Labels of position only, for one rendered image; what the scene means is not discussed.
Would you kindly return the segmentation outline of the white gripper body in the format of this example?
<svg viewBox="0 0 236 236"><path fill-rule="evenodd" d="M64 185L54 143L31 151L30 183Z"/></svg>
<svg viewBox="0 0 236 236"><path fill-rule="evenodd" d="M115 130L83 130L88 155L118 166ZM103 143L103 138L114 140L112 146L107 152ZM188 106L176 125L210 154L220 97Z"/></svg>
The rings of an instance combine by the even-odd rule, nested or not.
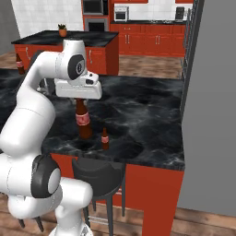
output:
<svg viewBox="0 0 236 236"><path fill-rule="evenodd" d="M58 97L99 100L102 96L101 84L92 86L73 86L66 80L55 79L55 93Z"/></svg>

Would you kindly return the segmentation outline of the large brown bottle red label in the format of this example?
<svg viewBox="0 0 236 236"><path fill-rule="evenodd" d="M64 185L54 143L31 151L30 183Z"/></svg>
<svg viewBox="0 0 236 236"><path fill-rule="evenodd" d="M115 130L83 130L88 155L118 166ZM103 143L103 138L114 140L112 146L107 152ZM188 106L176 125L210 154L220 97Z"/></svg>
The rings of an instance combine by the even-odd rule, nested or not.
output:
<svg viewBox="0 0 236 236"><path fill-rule="evenodd" d="M82 99L77 99L76 120L79 128L79 136L87 139L92 136L89 112Z"/></svg>
<svg viewBox="0 0 236 236"><path fill-rule="evenodd" d="M25 74L25 69L24 69L24 65L22 60L20 59L18 53L16 53L16 63L17 63L17 68L18 68L18 72L20 75L24 75Z"/></svg>

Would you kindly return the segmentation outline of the small brown bottle red label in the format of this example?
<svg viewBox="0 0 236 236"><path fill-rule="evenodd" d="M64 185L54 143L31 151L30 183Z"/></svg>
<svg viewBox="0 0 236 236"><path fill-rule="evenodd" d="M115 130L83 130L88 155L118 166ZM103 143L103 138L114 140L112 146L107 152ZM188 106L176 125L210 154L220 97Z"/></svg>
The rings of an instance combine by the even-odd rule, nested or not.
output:
<svg viewBox="0 0 236 236"><path fill-rule="evenodd" d="M109 149L109 137L107 134L107 129L103 127L103 132L101 135L101 143L103 149Z"/></svg>

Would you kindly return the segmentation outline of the red dining counter base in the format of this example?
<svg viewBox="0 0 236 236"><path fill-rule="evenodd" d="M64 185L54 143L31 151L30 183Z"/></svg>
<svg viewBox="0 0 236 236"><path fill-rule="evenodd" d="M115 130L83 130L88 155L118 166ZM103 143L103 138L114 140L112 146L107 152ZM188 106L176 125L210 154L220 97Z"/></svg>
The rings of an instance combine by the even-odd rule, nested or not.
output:
<svg viewBox="0 0 236 236"><path fill-rule="evenodd" d="M179 199L184 171L177 167L167 168L142 159L105 159L126 162L125 205L144 211L142 236L170 236L171 226Z"/></svg>

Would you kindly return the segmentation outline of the red kitchen island cabinets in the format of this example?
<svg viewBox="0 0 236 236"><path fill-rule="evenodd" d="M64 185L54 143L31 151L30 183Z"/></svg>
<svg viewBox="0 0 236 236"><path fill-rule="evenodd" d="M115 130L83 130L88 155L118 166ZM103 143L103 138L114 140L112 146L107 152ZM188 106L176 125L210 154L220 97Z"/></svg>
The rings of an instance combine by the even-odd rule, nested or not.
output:
<svg viewBox="0 0 236 236"><path fill-rule="evenodd" d="M61 52L63 40L82 40L86 47L87 69L101 75L117 76L119 72L119 38L117 32L68 31L65 37L58 30L44 30L20 40L12 41L24 68L38 50Z"/></svg>

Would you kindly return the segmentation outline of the potted green plant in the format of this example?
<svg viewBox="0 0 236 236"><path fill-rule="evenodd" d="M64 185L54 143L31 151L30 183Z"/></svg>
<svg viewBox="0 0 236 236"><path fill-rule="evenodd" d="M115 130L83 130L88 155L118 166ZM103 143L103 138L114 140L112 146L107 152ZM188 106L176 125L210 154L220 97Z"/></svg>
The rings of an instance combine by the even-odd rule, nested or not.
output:
<svg viewBox="0 0 236 236"><path fill-rule="evenodd" d="M59 25L58 25L58 30L59 30L59 35L60 35L61 37L65 37L65 36L66 36L66 34L67 34L66 25L64 25L64 24L59 24Z"/></svg>

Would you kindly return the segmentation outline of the red base cabinet run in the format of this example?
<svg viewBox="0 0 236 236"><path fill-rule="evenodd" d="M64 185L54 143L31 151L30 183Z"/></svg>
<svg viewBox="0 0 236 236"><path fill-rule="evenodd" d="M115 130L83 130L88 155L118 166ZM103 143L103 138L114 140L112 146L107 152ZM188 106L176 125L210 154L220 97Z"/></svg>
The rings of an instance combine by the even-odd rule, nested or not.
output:
<svg viewBox="0 0 236 236"><path fill-rule="evenodd" d="M183 57L185 23L163 21L112 22L110 31L119 33L119 54Z"/></svg>

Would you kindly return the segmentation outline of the dark grey bar stool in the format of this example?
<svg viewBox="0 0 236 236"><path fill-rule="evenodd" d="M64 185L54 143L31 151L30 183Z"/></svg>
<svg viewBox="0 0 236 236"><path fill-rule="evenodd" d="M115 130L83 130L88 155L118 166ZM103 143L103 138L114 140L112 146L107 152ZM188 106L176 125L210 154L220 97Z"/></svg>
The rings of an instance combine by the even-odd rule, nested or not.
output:
<svg viewBox="0 0 236 236"><path fill-rule="evenodd" d="M122 216L125 215L125 167L124 163L99 159L72 159L74 178L89 183L93 190L92 205L105 200L109 236L113 236L112 197L122 188Z"/></svg>
<svg viewBox="0 0 236 236"><path fill-rule="evenodd" d="M40 217L31 218L31 219L20 219L19 218L18 223L22 229L24 229L26 227L26 223L29 223L30 225L35 225L39 229L40 232L44 232L44 227L42 225Z"/></svg>

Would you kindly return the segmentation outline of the dark coffee machine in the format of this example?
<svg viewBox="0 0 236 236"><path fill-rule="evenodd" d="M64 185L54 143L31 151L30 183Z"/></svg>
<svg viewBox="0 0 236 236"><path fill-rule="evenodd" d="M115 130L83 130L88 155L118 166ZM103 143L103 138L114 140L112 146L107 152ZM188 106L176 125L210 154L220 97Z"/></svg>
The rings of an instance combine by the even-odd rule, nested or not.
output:
<svg viewBox="0 0 236 236"><path fill-rule="evenodd" d="M175 12L175 19L176 20L183 20L183 14L184 14L184 7L183 6L177 6L176 12Z"/></svg>

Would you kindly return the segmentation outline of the black wall oven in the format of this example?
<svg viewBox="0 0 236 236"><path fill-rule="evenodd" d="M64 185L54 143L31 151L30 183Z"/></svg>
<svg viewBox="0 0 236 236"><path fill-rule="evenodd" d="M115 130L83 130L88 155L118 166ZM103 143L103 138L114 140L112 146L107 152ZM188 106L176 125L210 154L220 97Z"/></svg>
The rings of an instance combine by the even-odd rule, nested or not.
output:
<svg viewBox="0 0 236 236"><path fill-rule="evenodd" d="M82 0L85 31L108 30L108 0Z"/></svg>

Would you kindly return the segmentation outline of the red wall cabinets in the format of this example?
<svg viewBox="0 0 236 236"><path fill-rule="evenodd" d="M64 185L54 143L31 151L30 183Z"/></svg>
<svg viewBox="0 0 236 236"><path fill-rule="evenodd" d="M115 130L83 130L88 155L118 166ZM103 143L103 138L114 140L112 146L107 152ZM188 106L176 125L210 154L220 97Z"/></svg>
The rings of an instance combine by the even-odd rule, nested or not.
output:
<svg viewBox="0 0 236 236"><path fill-rule="evenodd" d="M113 4L192 4L194 0L112 0Z"/></svg>

